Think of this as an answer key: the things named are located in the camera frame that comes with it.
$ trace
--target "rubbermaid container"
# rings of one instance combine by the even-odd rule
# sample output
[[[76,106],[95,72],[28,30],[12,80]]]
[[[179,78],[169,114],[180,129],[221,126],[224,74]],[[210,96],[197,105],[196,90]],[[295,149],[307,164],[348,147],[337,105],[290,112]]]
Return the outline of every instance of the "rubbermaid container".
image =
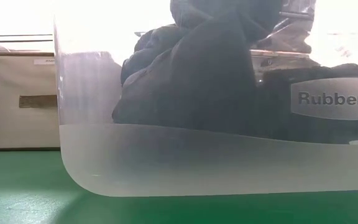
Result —
[[[349,61],[341,55],[335,65],[311,60],[316,52],[307,45],[288,52],[277,39],[285,35],[275,33],[308,22],[311,28],[305,13],[315,10],[317,18],[326,8],[283,1],[282,9],[298,11],[280,16],[281,8],[272,9],[260,17],[253,14],[259,8],[234,10],[226,1],[170,5],[177,2],[58,3],[60,142],[71,177],[112,197],[358,190],[358,66],[316,68]],[[260,24],[277,18],[275,28],[269,20],[264,28],[278,37],[264,42],[268,34],[244,32],[247,25],[236,19],[245,17],[238,15]],[[312,40],[321,34],[316,21]],[[158,37],[170,34],[169,40],[180,38],[153,53],[163,42]],[[138,43],[140,35],[151,39]],[[146,70],[128,64],[138,62],[139,49],[155,54]]]

